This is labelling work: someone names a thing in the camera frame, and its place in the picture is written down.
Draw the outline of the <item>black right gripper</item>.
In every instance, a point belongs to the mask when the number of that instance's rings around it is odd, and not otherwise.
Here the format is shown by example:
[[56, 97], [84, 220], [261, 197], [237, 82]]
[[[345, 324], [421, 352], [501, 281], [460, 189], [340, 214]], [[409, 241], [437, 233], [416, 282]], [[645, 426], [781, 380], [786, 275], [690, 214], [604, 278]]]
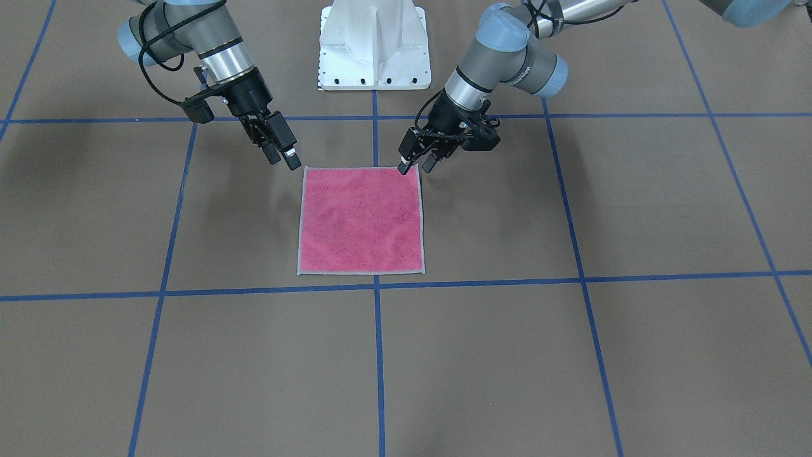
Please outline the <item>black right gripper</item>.
[[295, 134], [281, 112], [270, 110], [272, 93], [259, 69], [236, 78], [222, 95], [250, 141], [259, 145], [271, 165], [284, 160], [291, 171], [301, 167]]

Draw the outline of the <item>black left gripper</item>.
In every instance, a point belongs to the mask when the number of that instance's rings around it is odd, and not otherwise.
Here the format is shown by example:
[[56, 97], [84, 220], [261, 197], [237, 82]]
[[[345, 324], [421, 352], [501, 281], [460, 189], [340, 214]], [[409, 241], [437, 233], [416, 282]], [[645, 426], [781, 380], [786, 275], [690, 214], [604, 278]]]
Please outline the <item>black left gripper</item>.
[[398, 146], [400, 164], [397, 166], [401, 175], [406, 175], [418, 158], [426, 156], [421, 170], [431, 173], [439, 161], [438, 158], [450, 158], [461, 148], [465, 133], [471, 119], [485, 115], [485, 101], [479, 102], [479, 108], [469, 110], [459, 106], [442, 89], [427, 101], [415, 116], [414, 125], [408, 128]]

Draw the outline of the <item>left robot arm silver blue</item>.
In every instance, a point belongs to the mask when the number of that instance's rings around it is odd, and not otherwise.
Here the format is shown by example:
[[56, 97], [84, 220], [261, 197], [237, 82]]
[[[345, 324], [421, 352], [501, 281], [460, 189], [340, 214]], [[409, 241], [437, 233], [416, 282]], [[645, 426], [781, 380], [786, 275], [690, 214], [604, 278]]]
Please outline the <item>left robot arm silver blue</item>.
[[400, 143], [398, 171], [417, 162], [429, 173], [458, 149], [491, 151], [500, 122], [488, 116], [490, 96], [503, 84], [540, 99], [557, 95], [568, 80], [565, 58], [543, 40], [574, 26], [614, 17], [624, 1], [525, 1], [485, 9], [475, 37], [444, 86], [423, 106], [426, 124], [415, 119]]

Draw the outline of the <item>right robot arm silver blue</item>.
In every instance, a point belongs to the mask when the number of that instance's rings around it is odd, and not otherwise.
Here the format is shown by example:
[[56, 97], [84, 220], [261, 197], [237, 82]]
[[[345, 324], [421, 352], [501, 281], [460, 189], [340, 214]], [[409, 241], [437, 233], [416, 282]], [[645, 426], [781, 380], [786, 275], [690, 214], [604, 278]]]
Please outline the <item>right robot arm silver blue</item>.
[[189, 52], [200, 60], [195, 67], [203, 90], [175, 101], [194, 123], [214, 120], [208, 104], [222, 98], [232, 116], [260, 147], [270, 164], [284, 160], [291, 170], [301, 167], [296, 137], [280, 112], [269, 108], [272, 93], [223, 1], [145, 1], [144, 10], [118, 30], [119, 46], [144, 72], [168, 61], [183, 61]]

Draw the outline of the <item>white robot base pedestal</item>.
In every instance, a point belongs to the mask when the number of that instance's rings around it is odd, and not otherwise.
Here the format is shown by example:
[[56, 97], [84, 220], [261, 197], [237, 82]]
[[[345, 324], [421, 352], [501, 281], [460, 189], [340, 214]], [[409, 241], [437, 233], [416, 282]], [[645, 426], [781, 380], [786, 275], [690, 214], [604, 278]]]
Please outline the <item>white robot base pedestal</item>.
[[432, 82], [426, 11], [412, 1], [334, 1], [320, 13], [317, 89], [406, 91]]

